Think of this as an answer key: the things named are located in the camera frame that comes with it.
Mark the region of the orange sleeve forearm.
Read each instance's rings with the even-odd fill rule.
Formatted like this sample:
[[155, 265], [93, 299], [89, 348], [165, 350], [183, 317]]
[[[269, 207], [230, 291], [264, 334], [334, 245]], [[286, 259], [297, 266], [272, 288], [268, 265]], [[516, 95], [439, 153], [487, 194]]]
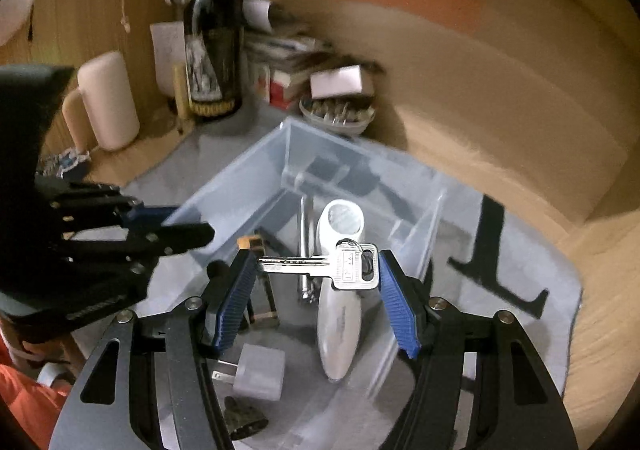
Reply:
[[71, 388], [65, 380], [46, 386], [17, 370], [9, 349], [1, 342], [1, 398], [39, 449], [49, 448], [54, 426]]

